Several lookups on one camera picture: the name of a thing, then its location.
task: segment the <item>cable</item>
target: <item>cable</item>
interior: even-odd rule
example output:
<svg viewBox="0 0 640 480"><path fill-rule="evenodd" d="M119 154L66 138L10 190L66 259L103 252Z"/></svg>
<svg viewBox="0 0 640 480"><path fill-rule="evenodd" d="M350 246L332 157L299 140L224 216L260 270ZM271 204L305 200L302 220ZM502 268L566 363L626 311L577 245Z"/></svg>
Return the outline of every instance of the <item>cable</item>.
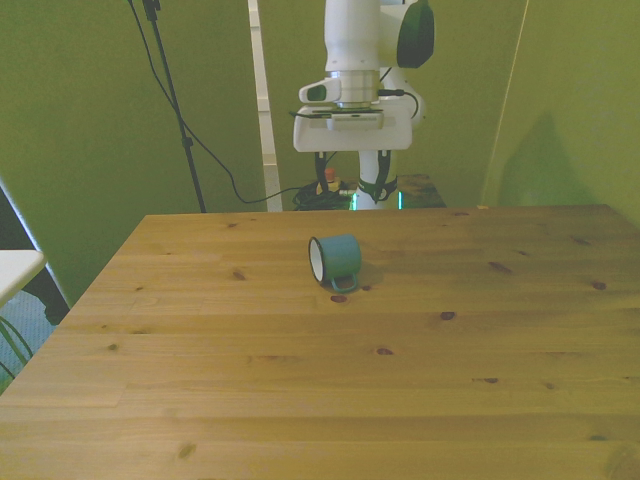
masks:
<svg viewBox="0 0 640 480"><path fill-rule="evenodd" d="M380 82L382 82L385 78L387 78L387 75L389 75L389 72L391 71L392 67L389 67L389 69L384 72L384 75L382 77L380 77Z"/></svg>
<svg viewBox="0 0 640 480"><path fill-rule="evenodd" d="M16 376L13 373L11 373L11 370L9 370L4 363L0 362L0 367L2 367L4 371L7 372L11 378L13 378L14 380L16 379Z"/></svg>
<svg viewBox="0 0 640 480"><path fill-rule="evenodd" d="M411 92L406 92L406 91L402 90L401 88L399 88L397 90L391 90L391 89L388 89L388 88L383 88L381 90L378 90L378 95L380 95L380 96L390 96L390 97L402 97L404 95L408 95L409 97L413 98L413 101L416 102L416 109L413 112L413 117L411 117L411 118L414 118L418 114L418 110L420 110L420 103L418 102L418 99L416 98L416 96Z"/></svg>
<svg viewBox="0 0 640 480"><path fill-rule="evenodd" d="M418 110L420 110L420 102L418 102L418 99L416 98L416 96L411 92L405 91L403 95L409 95L416 102L416 111L413 112L413 116L411 117L411 118L414 118L418 114Z"/></svg>
<svg viewBox="0 0 640 480"><path fill-rule="evenodd" d="M316 113L313 115L305 115L304 113L298 112L289 112L289 115L292 117L302 117L302 118L331 118L331 113Z"/></svg>
<svg viewBox="0 0 640 480"><path fill-rule="evenodd" d="M300 189L293 197L293 203L296 205L296 211L309 210L342 210L351 203L351 197L344 197L338 192L316 193L318 182L310 183Z"/></svg>
<svg viewBox="0 0 640 480"><path fill-rule="evenodd" d="M149 59L149 66L151 67L151 72L153 73L154 78L156 79L156 82L158 83L158 85L160 86L160 89L162 90L162 93L164 93L164 96L166 97L167 101L169 102L169 105L171 105L171 108L175 111L176 107L173 104L173 101L171 100L171 97L169 96L169 94L167 93L167 90L165 89L164 85L162 84L162 81L160 80L160 77L158 77L158 74L156 72L156 69L153 65L153 59L151 57L151 51L149 50L149 44L147 43L147 38L144 34L144 30L142 29L142 25L140 24L140 19L138 18L138 13L136 12L135 7L133 6L133 0L128 0L129 2L129 6L131 7L131 11L133 12L133 16L136 19L136 24L138 25L138 30L140 31L140 35L142 36L142 42L144 43L144 48L145 51L147 52L147 58ZM235 178L233 177L233 174L231 173L231 171L224 165L224 163L222 163L222 161L211 151L209 150L209 148L207 148L207 146L198 138L198 136L193 132L193 130L191 130L191 128L189 127L189 125L187 124L187 122L184 121L184 118L182 119L182 123L185 127L185 129L193 136L194 140L196 142L198 142L198 144L209 154L211 155L211 157L213 157L213 159L218 162L218 164L222 167L222 169L227 173L227 175L229 175L229 178L231 179L231 186L233 188L233 192L235 193L236 197L238 197L238 200L240 200L242 203L244 204L251 204L251 203L260 203L260 202L265 202L267 200L269 200L270 198L276 197L282 193L285 192L289 192L291 190L300 190L303 187L291 187L291 188L286 188L284 190L279 191L278 193L274 193L273 195L269 195L268 197L265 198L261 198L259 200L245 200L244 198L242 198L242 196L240 195L240 193L238 192L238 189L236 188L236 182L235 182Z"/></svg>

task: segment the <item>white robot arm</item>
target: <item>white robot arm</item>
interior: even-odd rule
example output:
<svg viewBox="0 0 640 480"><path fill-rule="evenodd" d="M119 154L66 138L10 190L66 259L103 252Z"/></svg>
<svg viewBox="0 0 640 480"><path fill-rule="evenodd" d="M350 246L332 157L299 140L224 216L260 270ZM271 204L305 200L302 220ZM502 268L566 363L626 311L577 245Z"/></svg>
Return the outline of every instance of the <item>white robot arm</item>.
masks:
<svg viewBox="0 0 640 480"><path fill-rule="evenodd" d="M319 180L325 152L358 151L359 208L397 208L392 152L409 148L425 109L401 68L424 64L434 37L427 0L326 0L329 76L300 90L311 105L296 114L294 146L316 154Z"/></svg>

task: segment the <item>wood knot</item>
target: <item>wood knot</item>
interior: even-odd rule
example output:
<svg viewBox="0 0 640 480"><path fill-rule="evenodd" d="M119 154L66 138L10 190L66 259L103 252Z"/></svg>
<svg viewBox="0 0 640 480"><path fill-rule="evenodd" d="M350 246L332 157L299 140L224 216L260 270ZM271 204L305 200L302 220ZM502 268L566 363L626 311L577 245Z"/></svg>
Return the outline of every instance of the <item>wood knot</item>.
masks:
<svg viewBox="0 0 640 480"><path fill-rule="evenodd" d="M193 443L187 443L184 447L180 449L180 452L178 453L178 458L182 460L186 460L191 455L193 455L195 451L196 451L196 445L194 445Z"/></svg>
<svg viewBox="0 0 640 480"><path fill-rule="evenodd" d="M505 267L504 265L502 265L501 263L498 262L489 262L489 265L491 265L491 268L493 268L494 270L497 270L498 272L501 273L506 273L507 275L510 275L513 273L513 270L511 270L508 267Z"/></svg>
<svg viewBox="0 0 640 480"><path fill-rule="evenodd" d="M584 245L585 247L591 246L591 242L589 242L588 240L585 240L584 238L580 238L580 237L576 237L574 235L571 235L571 240L573 240L578 245Z"/></svg>

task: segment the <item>microphone stand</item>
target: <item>microphone stand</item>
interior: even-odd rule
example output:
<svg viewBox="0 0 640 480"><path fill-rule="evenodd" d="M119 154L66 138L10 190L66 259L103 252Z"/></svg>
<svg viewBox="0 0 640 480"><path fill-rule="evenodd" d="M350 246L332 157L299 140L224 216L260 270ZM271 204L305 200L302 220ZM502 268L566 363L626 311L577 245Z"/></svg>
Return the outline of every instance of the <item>microphone stand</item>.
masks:
<svg viewBox="0 0 640 480"><path fill-rule="evenodd" d="M162 58L162 65L164 66L164 73L167 76L167 82L169 84L169 92L171 94L171 103L173 104L173 110L178 117L178 125L180 126L180 134L182 135L182 146L184 147L184 153L187 155L187 162L189 162L189 170L191 171L191 178L193 180L193 186L196 190L196 196L198 197L198 204L200 205L200 212L207 213L207 209L204 205L204 199L202 198L202 190L200 189L200 182L198 181L198 175L196 173L195 162L193 161L193 154L191 153L191 147L193 146L193 140L187 136L187 132L184 128L184 120L180 113L180 106L178 105L178 97L176 91L173 88L173 81L171 80L171 72L169 71L169 64L167 57L164 53L164 47L162 46L162 39L160 38L160 31L158 30L158 15L157 10L160 10L160 0L142 0L144 4L144 10L147 14L147 20L151 22L153 27L153 34L156 37L156 43L158 44L158 50L160 51L160 57Z"/></svg>

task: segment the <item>wooden table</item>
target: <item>wooden table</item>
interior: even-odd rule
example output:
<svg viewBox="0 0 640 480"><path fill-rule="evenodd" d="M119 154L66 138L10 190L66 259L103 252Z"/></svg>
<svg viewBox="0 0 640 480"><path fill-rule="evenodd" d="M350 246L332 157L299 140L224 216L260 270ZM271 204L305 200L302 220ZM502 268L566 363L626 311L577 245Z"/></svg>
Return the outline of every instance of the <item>wooden table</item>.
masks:
<svg viewBox="0 0 640 480"><path fill-rule="evenodd" d="M150 216L0 397L3 480L637 480L639 442L605 206Z"/></svg>

